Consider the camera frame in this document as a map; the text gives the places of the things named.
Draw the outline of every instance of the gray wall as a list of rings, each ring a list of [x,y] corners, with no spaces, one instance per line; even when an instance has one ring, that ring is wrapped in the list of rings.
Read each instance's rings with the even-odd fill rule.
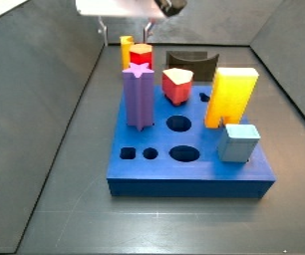
[[[0,252],[14,252],[104,43],[74,2],[0,18]]]
[[[177,16],[159,21],[151,43],[250,45],[282,0],[187,0]],[[148,19],[105,18],[109,42],[121,35],[143,40]]]
[[[283,1],[251,48],[305,115],[305,1]]]

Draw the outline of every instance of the hole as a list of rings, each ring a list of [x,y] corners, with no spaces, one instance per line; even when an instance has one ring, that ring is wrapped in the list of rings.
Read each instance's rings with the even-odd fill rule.
[[[168,154],[180,162],[192,162],[199,159],[199,150],[195,147],[185,145],[173,147]]]
[[[191,127],[191,121],[185,116],[171,116],[165,123],[172,131],[187,131]]]
[[[210,101],[210,96],[205,93],[200,93],[199,94],[199,98],[203,102],[208,102]]]
[[[144,157],[145,159],[156,159],[157,152],[155,148],[149,147],[144,150]]]
[[[121,159],[135,159],[136,158],[136,149],[133,147],[123,147],[120,158]]]

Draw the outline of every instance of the black arch-shaped block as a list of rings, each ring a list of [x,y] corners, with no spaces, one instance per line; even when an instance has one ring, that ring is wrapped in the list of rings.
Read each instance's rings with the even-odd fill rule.
[[[207,52],[168,51],[165,57],[168,68],[180,68],[192,71],[193,81],[212,81],[219,54],[207,58]]]

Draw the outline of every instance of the toy block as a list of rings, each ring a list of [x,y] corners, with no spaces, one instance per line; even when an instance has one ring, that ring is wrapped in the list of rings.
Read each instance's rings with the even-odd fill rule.
[[[192,71],[172,68],[161,72],[161,90],[175,106],[188,100],[191,81]]]
[[[211,82],[219,54],[207,58],[207,52],[168,51],[165,56],[167,68],[180,68],[193,72],[192,80]]]
[[[185,104],[175,107],[153,86],[153,126],[137,131],[125,125],[123,97],[107,181],[112,196],[260,198],[275,176],[260,145],[250,160],[223,162],[218,155],[224,128],[203,123],[211,86],[192,86]]]
[[[127,124],[141,131],[153,124],[153,70],[148,63],[123,70]]]
[[[220,119],[224,125],[239,124],[258,76],[252,68],[216,69],[204,117],[207,128],[218,128]]]
[[[254,125],[227,124],[218,146],[222,161],[247,162],[260,135]]]
[[[131,62],[137,65],[148,63],[149,68],[152,69],[152,45],[148,44],[131,45]]]
[[[123,54],[123,69],[129,67],[131,63],[131,46],[135,43],[132,36],[121,36],[121,54]]]

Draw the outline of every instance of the shape sorter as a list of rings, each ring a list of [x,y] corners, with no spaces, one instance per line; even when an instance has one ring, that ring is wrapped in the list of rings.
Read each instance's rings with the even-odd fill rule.
[[[256,144],[247,162],[219,159],[224,127],[207,128],[204,114],[211,86],[191,87],[175,107],[153,86],[153,125],[127,125],[125,98],[117,116],[107,180],[113,196],[260,198],[275,176]],[[246,116],[240,123],[248,125]]]

